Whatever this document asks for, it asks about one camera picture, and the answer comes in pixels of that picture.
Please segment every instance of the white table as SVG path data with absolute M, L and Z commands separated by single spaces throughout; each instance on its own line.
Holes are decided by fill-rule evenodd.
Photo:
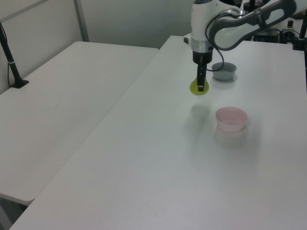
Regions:
M 304 54 L 243 42 L 224 57 L 236 80 L 208 73 L 194 96 L 192 51 L 170 37 L 12 230 L 305 229 Z M 243 131 L 216 129 L 224 106 L 247 112 Z
M 77 42 L 0 95 L 0 197 L 29 205 L 156 52 Z

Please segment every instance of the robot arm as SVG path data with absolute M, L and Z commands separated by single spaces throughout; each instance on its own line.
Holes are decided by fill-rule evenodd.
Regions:
M 198 64 L 198 91 L 203 91 L 207 64 L 213 48 L 231 50 L 245 38 L 277 24 L 307 8 L 306 0 L 271 0 L 253 12 L 242 11 L 219 0 L 195 0 L 192 6 L 192 33 L 189 45 Z
M 306 0 L 271 0 L 241 18 L 223 17 L 216 20 L 210 28 L 209 39 L 218 49 L 230 50 L 244 39 L 306 8 Z

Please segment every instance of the white wall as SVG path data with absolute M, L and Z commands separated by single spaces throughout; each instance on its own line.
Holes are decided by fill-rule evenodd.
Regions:
M 22 78 L 82 40 L 73 0 L 48 0 L 2 25 Z M 0 94 L 7 89 L 7 60 L 0 46 Z
M 191 31 L 194 0 L 82 0 L 91 42 L 160 48 Z

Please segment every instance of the equipment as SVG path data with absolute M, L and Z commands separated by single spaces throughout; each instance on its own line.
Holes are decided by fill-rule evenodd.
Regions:
M 21 87 L 23 87 L 27 83 L 29 83 L 29 81 L 23 80 L 19 75 L 18 69 L 16 67 L 15 61 L 14 61 L 12 53 L 10 51 L 10 48 L 9 48 L 9 45 L 8 45 L 8 40 L 7 40 L 5 31 L 3 29 L 1 22 L 0 22 L 0 43 L 2 45 L 4 54 L 5 54 L 7 61 L 8 61 L 8 72 L 9 72 L 9 66 L 10 66 L 12 73 L 14 75 L 14 78 L 15 78 L 15 83 L 12 86 L 10 86 L 10 85 L 9 86 L 13 87 L 13 88 L 20 89 Z
M 243 40 L 306 8 L 306 0 L 271 0 L 263 7 L 242 15 L 238 7 L 219 0 L 195 0 L 192 6 L 192 33 L 184 41 L 191 46 L 193 61 L 198 64 L 198 91 L 204 91 L 206 70 L 212 71 L 207 69 L 207 64 L 212 61 L 214 48 L 219 53 L 219 50 L 231 50 Z
M 293 42 L 293 49 L 294 50 L 303 50 L 306 53 L 305 47 L 307 40 L 305 39 L 305 34 L 307 30 L 307 11 L 305 11 L 301 31 L 299 33 L 299 37 L 294 40 Z

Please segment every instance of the yellow-green disc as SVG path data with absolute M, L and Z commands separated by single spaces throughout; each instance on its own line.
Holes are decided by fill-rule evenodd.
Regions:
M 192 81 L 190 85 L 191 93 L 196 96 L 204 95 L 206 92 L 208 92 L 208 90 L 209 90 L 209 84 L 207 82 L 207 79 L 205 79 L 205 85 L 203 91 L 198 91 L 197 78 L 194 81 Z

